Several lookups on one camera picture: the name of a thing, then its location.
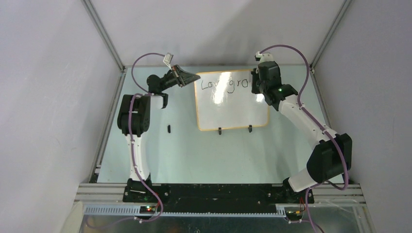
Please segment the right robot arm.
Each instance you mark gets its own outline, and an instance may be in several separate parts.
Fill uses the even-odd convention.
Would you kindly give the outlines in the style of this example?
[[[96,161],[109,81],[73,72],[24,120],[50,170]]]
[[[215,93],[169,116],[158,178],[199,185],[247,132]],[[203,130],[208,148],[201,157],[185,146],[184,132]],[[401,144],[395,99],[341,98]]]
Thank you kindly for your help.
[[[261,60],[252,74],[252,93],[262,94],[265,102],[285,116],[307,138],[312,153],[306,168],[287,178],[282,195],[285,201],[295,203],[302,191],[339,175],[348,185],[351,167],[352,139],[346,133],[338,134],[318,121],[303,105],[298,92],[281,81],[280,68],[275,61]]]

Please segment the yellow framed whiteboard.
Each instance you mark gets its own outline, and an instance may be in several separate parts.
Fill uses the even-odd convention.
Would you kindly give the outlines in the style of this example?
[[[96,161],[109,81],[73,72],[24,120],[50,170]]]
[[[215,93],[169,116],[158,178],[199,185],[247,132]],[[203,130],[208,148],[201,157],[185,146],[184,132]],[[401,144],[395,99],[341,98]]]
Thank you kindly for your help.
[[[199,72],[194,83],[201,131],[263,127],[270,118],[262,94],[252,93],[250,69]]]

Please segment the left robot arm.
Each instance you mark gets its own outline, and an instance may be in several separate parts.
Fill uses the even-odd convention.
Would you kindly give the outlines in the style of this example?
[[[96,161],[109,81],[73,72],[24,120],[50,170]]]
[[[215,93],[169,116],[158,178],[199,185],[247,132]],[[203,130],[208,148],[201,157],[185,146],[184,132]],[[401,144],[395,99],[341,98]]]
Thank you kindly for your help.
[[[149,130],[153,109],[164,109],[168,104],[168,88],[185,87],[201,77],[184,71],[179,65],[172,66],[163,77],[150,75],[146,84],[148,94],[124,95],[117,118],[117,126],[125,136],[130,161],[130,176],[126,185],[126,196],[133,194],[141,201],[153,198],[154,190],[150,186],[150,170],[144,148],[144,133]]]

